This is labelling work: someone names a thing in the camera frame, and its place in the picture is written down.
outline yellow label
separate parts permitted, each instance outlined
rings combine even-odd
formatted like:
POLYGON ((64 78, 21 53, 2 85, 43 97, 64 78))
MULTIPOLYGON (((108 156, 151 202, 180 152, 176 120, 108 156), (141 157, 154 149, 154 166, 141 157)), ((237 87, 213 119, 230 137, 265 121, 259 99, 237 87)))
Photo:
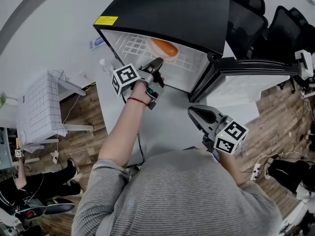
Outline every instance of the yellow label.
POLYGON ((117 19, 118 17, 100 16, 94 24, 112 26, 117 19))

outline mini fridge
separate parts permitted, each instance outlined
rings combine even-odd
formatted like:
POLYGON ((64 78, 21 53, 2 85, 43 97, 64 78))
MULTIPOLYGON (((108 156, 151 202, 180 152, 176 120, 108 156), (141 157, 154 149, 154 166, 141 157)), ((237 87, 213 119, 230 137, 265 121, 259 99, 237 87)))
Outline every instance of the mini fridge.
POLYGON ((237 60, 219 61, 228 14, 229 0, 114 0, 94 27, 120 63, 135 68, 157 57, 151 38, 174 45, 178 54, 164 59, 160 72, 166 85, 187 92, 191 102, 209 94, 226 75, 296 75, 295 66, 279 62, 261 66, 251 60, 243 69, 237 60))

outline red bracelet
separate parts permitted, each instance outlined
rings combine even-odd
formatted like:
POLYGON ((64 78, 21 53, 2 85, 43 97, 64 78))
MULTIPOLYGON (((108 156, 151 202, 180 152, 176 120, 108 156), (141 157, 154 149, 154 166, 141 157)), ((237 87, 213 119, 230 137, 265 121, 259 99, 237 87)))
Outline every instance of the red bracelet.
POLYGON ((138 102, 141 102, 141 103, 143 103, 144 105, 146 105, 146 107, 147 107, 147 104, 145 103, 145 102, 143 102, 142 100, 139 100, 139 99, 136 99, 136 98, 132 98, 132 97, 129 97, 128 98, 128 100, 135 100, 135 101, 138 101, 138 102))

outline black pants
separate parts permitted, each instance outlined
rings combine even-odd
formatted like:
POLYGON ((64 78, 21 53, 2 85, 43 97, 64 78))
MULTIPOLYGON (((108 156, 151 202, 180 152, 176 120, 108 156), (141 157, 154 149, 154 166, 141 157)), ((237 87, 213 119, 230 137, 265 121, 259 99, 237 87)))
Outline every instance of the black pants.
POLYGON ((296 188, 307 174, 308 169, 309 164, 304 161, 291 163, 283 160, 274 160, 268 168, 268 174, 275 178, 283 187, 296 194, 296 188))
POLYGON ((43 180, 39 190, 35 194, 41 201, 45 201, 54 196, 77 195, 81 191, 79 185, 63 185, 72 179, 75 173, 75 168, 72 165, 68 165, 68 167, 58 172, 29 176, 27 177, 25 189, 28 195, 33 195, 38 190, 43 180))

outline gray striped shirt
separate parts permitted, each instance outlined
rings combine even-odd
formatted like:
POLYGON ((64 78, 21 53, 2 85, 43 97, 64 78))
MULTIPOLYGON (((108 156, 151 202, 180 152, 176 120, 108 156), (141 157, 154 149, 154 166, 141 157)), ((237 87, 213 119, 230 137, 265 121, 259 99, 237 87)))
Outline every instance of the gray striped shirt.
POLYGON ((93 167, 73 236, 275 236, 280 212, 255 183, 237 187, 212 154, 173 151, 149 158, 129 180, 111 160, 93 167))

